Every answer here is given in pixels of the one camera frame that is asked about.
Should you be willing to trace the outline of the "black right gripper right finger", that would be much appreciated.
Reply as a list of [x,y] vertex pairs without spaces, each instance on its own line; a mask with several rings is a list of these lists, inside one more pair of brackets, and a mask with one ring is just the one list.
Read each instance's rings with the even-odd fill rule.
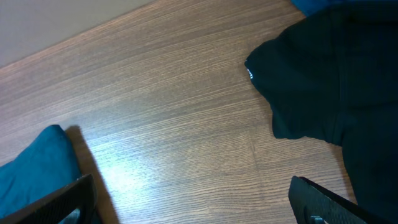
[[292,177],[289,202],[298,224],[388,223],[304,177]]

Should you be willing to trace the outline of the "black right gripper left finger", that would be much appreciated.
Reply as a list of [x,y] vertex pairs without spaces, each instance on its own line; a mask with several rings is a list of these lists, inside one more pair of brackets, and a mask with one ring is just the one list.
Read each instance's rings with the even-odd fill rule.
[[78,215],[72,218],[73,223],[91,223],[97,198],[93,176],[91,174],[84,175],[25,208],[2,218],[1,223],[61,223],[75,210],[78,211]]

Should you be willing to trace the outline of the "blue shorts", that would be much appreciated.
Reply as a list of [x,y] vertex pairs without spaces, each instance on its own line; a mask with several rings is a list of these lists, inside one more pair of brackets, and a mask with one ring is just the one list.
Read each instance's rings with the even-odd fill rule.
[[[84,176],[71,140],[59,125],[45,128],[13,161],[1,166],[1,219]],[[73,223],[74,211],[61,223]],[[101,223],[95,209],[92,222]]]

